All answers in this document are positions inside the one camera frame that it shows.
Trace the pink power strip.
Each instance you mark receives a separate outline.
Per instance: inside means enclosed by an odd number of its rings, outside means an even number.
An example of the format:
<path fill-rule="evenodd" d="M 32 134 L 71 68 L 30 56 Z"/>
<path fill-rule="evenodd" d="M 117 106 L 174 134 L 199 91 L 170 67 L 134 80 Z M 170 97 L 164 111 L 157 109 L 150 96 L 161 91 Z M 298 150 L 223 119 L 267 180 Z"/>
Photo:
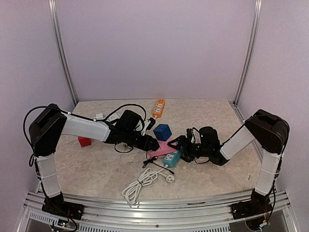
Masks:
<path fill-rule="evenodd" d="M 148 152 L 148 155 L 149 157 L 160 157 L 160 156 L 164 156 L 166 154 L 169 154 L 169 153 L 173 153 L 173 152 L 177 152 L 176 149 L 168 146 L 168 142 L 170 142 L 172 139 L 168 139 L 167 141 L 158 141 L 159 143 L 159 148 L 156 150 L 156 151 L 149 151 Z"/>

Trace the teal power strip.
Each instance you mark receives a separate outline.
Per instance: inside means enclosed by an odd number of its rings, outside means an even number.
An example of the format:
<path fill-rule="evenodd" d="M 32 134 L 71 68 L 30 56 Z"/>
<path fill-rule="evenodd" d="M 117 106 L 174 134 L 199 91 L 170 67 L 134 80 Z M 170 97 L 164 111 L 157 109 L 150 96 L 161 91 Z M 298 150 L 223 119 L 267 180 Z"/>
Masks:
<path fill-rule="evenodd" d="M 166 154 L 164 159 L 162 160 L 164 166 L 167 166 L 169 168 L 173 168 L 179 159 L 181 158 L 183 154 L 183 148 L 181 147 L 180 150 L 177 150 L 176 152 L 172 152 L 169 154 Z"/>

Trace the orange power strip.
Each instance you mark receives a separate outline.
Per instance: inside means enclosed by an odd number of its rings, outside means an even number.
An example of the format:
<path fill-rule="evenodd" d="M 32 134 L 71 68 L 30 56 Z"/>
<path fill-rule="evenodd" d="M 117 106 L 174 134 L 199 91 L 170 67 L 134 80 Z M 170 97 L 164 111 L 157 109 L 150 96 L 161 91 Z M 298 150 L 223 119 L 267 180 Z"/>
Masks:
<path fill-rule="evenodd" d="M 165 107 L 165 99 L 158 99 L 152 111 L 153 118 L 161 118 Z"/>

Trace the white multi-outlet plug adapter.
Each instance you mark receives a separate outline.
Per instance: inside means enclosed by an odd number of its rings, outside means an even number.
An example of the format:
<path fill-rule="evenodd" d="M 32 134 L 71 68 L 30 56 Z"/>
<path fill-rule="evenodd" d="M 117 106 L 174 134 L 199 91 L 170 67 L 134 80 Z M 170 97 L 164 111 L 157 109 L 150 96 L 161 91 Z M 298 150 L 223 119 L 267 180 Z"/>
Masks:
<path fill-rule="evenodd" d="M 111 116 L 107 118 L 107 121 L 112 122 L 116 119 L 119 119 L 119 115 L 117 113 L 113 113 Z"/>

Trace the white usb charger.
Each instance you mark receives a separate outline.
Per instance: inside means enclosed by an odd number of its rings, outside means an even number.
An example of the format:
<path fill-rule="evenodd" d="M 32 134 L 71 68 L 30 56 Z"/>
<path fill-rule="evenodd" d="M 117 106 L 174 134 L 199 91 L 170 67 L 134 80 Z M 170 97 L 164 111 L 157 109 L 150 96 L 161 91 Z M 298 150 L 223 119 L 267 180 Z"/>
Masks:
<path fill-rule="evenodd" d="M 106 116 L 103 113 L 98 113 L 96 114 L 96 116 L 94 117 L 94 119 L 96 121 L 102 121 Z"/>

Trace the red cube adapter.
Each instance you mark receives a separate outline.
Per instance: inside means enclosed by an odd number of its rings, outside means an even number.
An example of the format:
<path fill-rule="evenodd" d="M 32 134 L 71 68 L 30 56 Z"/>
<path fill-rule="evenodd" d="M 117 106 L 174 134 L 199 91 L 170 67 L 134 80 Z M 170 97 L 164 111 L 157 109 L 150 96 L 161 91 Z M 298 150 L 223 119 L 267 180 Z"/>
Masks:
<path fill-rule="evenodd" d="M 90 138 L 78 136 L 78 142 L 81 147 L 86 147 L 92 145 L 92 140 Z"/>

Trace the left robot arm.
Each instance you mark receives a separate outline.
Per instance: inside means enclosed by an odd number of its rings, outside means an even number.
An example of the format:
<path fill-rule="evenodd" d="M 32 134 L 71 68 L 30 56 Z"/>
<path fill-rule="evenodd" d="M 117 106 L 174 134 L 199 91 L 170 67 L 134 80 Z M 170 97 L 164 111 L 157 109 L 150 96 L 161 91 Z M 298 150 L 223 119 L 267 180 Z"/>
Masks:
<path fill-rule="evenodd" d="M 67 203 L 61 195 L 57 179 L 55 156 L 58 141 L 62 135 L 84 137 L 107 144 L 127 144 L 143 151 L 156 151 L 158 141 L 146 134 L 153 120 L 146 120 L 131 110 L 125 110 L 119 119 L 109 121 L 91 119 L 61 110 L 56 104 L 41 107 L 43 111 L 29 127 L 30 146 L 34 164 L 46 197 L 48 206 L 57 215 L 67 211 Z"/>

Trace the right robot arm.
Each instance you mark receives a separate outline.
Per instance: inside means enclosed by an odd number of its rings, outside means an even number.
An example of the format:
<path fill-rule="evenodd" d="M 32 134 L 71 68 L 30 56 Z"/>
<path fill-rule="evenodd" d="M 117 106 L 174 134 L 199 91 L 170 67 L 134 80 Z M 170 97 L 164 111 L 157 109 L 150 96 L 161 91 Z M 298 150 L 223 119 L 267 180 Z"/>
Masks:
<path fill-rule="evenodd" d="M 290 126 L 281 117 L 259 109 L 223 143 L 217 130 L 207 126 L 197 130 L 200 142 L 195 141 L 194 129 L 187 129 L 168 142 L 168 146 L 183 151 L 183 160 L 192 162 L 200 157 L 223 166 L 251 144 L 262 151 L 261 169 L 257 183 L 247 203 L 247 211 L 256 215 L 265 208 L 275 181 L 280 174 L 282 158 L 289 139 Z"/>

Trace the blue cube adapter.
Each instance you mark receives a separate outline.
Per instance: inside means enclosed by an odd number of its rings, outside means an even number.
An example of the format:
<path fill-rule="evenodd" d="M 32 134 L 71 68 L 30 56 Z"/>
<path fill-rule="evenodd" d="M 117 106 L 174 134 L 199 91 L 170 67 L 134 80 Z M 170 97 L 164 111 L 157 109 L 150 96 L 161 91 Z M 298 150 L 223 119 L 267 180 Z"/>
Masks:
<path fill-rule="evenodd" d="M 159 141 L 166 142 L 172 135 L 168 124 L 159 124 L 154 130 L 154 135 Z"/>

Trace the aluminium front rail frame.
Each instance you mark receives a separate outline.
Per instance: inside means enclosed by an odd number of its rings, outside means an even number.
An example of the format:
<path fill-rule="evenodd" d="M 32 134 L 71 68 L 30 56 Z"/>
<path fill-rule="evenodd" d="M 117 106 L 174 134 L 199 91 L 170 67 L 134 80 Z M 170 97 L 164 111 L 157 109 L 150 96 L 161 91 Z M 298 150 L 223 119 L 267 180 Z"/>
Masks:
<path fill-rule="evenodd" d="M 81 232 L 126 231 L 230 231 L 232 223 L 246 226 L 247 218 L 233 219 L 231 205 L 247 201 L 251 191 L 197 198 L 142 200 L 129 206 L 124 200 L 64 194 L 64 199 L 85 206 L 81 220 L 76 220 Z M 29 192 L 18 219 L 16 232 L 26 232 L 30 220 L 47 225 L 57 224 L 61 217 L 43 212 L 44 195 L 41 190 Z M 295 214 L 285 191 L 276 193 L 275 209 L 265 231 L 300 232 Z"/>

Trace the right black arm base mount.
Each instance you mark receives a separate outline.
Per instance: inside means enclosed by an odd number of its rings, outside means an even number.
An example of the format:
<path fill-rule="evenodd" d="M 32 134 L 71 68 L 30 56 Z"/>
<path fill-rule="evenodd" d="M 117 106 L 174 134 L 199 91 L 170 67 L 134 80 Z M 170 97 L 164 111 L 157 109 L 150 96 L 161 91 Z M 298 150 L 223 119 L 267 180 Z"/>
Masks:
<path fill-rule="evenodd" d="M 270 212 L 272 205 L 269 195 L 270 193 L 263 196 L 253 190 L 248 201 L 240 201 L 230 206 L 233 219 L 247 218 L 265 213 L 266 211 Z"/>

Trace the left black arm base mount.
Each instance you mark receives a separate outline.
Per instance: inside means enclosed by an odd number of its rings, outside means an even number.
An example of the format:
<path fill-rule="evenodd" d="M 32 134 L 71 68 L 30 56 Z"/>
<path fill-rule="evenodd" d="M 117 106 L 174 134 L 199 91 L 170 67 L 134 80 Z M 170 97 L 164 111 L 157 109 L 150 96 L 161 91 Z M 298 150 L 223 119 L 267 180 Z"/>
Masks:
<path fill-rule="evenodd" d="M 52 198 L 45 197 L 42 211 L 66 218 L 81 220 L 84 205 L 64 201 L 62 192 Z"/>

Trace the right aluminium corner post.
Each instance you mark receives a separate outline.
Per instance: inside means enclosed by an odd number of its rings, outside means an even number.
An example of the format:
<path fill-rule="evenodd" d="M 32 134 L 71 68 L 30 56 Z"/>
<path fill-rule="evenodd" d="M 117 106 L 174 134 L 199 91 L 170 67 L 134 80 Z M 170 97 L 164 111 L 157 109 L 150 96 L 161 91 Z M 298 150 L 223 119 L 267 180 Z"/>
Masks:
<path fill-rule="evenodd" d="M 239 81 L 239 85 L 236 91 L 236 96 L 234 98 L 233 104 L 235 107 L 238 107 L 244 87 L 245 87 L 245 83 L 247 80 L 247 76 L 248 76 L 248 72 L 249 72 L 249 68 L 250 68 L 250 64 L 251 64 L 251 60 L 253 57 L 253 53 L 254 53 L 254 46 L 255 46 L 255 42 L 256 42 L 256 37 L 258 34 L 258 28 L 259 28 L 259 22 L 260 22 L 260 15 L 261 15 L 261 10 L 262 10 L 262 0 L 256 0 L 255 6 L 254 6 L 254 12 L 253 12 L 253 21 L 252 21 L 252 26 L 251 26 L 251 30 L 250 30 L 250 36 L 249 36 L 249 42 L 248 42 L 248 47 L 247 47 L 247 51 L 246 51 L 246 56 L 245 56 L 245 60 L 244 60 L 244 65 L 241 71 L 241 76 L 240 76 L 240 81 Z"/>

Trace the aluminium corner post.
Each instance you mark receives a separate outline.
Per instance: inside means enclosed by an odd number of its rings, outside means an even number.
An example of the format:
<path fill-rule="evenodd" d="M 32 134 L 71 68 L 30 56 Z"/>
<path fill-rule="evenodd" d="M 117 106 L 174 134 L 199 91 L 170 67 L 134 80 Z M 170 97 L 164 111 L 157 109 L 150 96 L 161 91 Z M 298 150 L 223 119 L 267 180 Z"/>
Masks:
<path fill-rule="evenodd" d="M 65 54 L 65 49 L 62 41 L 62 36 L 61 36 L 61 29 L 60 29 L 60 23 L 58 19 L 58 14 L 57 14 L 57 5 L 55 0 L 49 0 L 48 1 L 48 6 L 49 6 L 49 12 L 50 12 L 50 17 L 51 17 L 51 22 L 52 22 L 52 27 L 54 31 L 54 36 L 55 36 L 55 42 L 56 42 L 56 47 L 58 50 L 58 55 L 59 55 L 59 60 L 61 63 L 61 67 L 64 73 L 64 78 L 66 81 L 66 84 L 68 86 L 69 94 L 71 97 L 71 100 L 73 102 L 73 105 L 76 106 L 78 101 L 77 93 L 73 84 L 73 80 L 70 74 L 70 69 L 68 66 L 66 54 Z"/>
<path fill-rule="evenodd" d="M 239 81 L 239 85 L 236 91 L 236 96 L 234 98 L 233 104 L 235 107 L 238 107 L 244 87 L 245 87 L 245 83 L 247 80 L 247 76 L 248 76 L 248 72 L 249 72 L 249 68 L 250 68 L 250 64 L 251 64 L 251 60 L 253 57 L 253 53 L 254 53 L 254 46 L 255 46 L 255 42 L 256 42 L 256 37 L 258 34 L 258 28 L 259 28 L 259 22 L 260 22 L 260 15 L 261 15 L 261 10 L 262 10 L 262 0 L 256 0 L 255 6 L 254 6 L 254 12 L 253 12 L 253 21 L 252 21 L 252 26 L 251 26 L 251 30 L 250 30 L 250 36 L 249 36 L 249 42 L 248 42 L 248 47 L 247 47 L 247 51 L 246 51 L 246 56 L 245 56 L 245 60 L 244 60 L 244 65 L 241 71 L 241 76 L 240 76 L 240 81 Z"/>

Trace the left aluminium corner post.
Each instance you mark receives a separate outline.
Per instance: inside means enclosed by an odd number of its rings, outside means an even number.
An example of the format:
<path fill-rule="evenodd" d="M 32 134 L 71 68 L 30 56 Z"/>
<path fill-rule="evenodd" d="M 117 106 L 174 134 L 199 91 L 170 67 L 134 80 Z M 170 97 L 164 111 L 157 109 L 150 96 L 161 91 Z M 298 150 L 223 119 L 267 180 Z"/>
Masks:
<path fill-rule="evenodd" d="M 68 66 L 66 54 L 65 54 L 65 49 L 62 41 L 62 36 L 61 36 L 61 29 L 60 29 L 60 23 L 58 19 L 58 14 L 57 14 L 57 5 L 55 0 L 49 0 L 48 1 L 48 6 L 49 6 L 49 12 L 50 12 L 50 17 L 51 17 L 51 22 L 52 22 L 52 27 L 54 31 L 54 36 L 55 36 L 55 42 L 56 42 L 56 47 L 58 50 L 58 55 L 59 55 L 59 60 L 61 63 L 61 67 L 64 73 L 64 78 L 66 81 L 66 84 L 68 86 L 69 94 L 71 97 L 71 100 L 73 102 L 73 105 L 76 106 L 78 101 L 77 93 L 73 84 L 73 80 L 70 74 L 70 69 Z"/>

